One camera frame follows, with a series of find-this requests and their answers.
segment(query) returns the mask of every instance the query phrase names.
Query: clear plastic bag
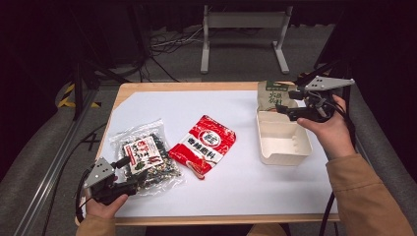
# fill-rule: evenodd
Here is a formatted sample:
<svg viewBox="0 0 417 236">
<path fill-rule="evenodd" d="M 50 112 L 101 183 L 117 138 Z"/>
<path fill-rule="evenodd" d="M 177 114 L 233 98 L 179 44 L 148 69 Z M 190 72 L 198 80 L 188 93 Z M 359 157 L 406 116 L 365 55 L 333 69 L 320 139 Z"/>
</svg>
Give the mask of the clear plastic bag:
<svg viewBox="0 0 417 236">
<path fill-rule="evenodd" d="M 162 120 L 134 127 L 110 138 L 117 159 L 129 156 L 131 162 L 122 168 L 124 181 L 144 171 L 147 177 L 137 195 L 156 195 L 184 182 L 176 161 L 168 155 Z"/>
</svg>

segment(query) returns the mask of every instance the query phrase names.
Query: red package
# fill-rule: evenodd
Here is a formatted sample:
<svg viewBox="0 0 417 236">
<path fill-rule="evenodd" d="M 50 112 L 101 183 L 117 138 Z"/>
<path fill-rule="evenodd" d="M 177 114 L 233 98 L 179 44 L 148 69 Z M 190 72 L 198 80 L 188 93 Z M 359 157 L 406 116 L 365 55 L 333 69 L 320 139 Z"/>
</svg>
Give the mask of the red package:
<svg viewBox="0 0 417 236">
<path fill-rule="evenodd" d="M 187 166 L 199 179 L 214 168 L 236 141 L 233 131 L 204 115 L 169 155 Z"/>
</svg>

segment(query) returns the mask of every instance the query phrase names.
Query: open cardboard box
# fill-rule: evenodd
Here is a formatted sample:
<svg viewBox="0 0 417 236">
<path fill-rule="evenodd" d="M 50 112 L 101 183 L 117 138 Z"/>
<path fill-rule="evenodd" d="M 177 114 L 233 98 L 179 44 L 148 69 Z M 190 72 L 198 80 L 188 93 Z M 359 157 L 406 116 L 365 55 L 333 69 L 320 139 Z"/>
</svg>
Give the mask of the open cardboard box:
<svg viewBox="0 0 417 236">
<path fill-rule="evenodd" d="M 288 107 L 298 107 L 295 100 Z M 257 110 L 261 161 L 271 165 L 299 165 L 312 153 L 305 128 L 276 111 Z"/>
</svg>

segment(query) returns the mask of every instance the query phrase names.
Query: wooden table frame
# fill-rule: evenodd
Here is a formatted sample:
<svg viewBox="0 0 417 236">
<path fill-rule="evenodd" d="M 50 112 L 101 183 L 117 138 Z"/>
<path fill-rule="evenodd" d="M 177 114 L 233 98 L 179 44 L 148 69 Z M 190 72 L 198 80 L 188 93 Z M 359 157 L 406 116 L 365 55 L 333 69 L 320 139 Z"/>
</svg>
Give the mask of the wooden table frame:
<svg viewBox="0 0 417 236">
<path fill-rule="evenodd" d="M 178 90 L 256 90 L 258 82 L 239 83 L 131 83 L 119 88 L 113 110 L 137 91 L 178 91 Z M 200 225 L 200 224 L 256 224 L 322 221 L 323 214 L 258 214 L 258 215 L 217 215 L 180 217 L 117 217 L 117 225 Z M 328 221 L 339 221 L 337 213 L 331 213 Z"/>
</svg>

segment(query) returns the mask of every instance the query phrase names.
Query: white paper sheet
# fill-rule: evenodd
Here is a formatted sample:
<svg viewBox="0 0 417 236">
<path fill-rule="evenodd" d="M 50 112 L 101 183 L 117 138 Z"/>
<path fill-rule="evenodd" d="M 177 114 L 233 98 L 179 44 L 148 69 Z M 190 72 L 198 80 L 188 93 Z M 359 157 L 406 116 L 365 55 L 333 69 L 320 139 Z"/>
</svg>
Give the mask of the white paper sheet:
<svg viewBox="0 0 417 236">
<path fill-rule="evenodd" d="M 115 161 L 109 137 L 162 119 L 173 147 L 203 115 L 236 132 L 226 156 L 199 180 L 185 167 L 186 183 L 151 197 L 134 196 L 118 217 L 323 213 L 331 187 L 326 155 L 308 131 L 313 153 L 298 166 L 264 165 L 260 160 L 256 120 L 257 92 L 136 92 L 112 113 L 100 156 Z M 332 213 L 337 213 L 336 203 Z"/>
</svg>

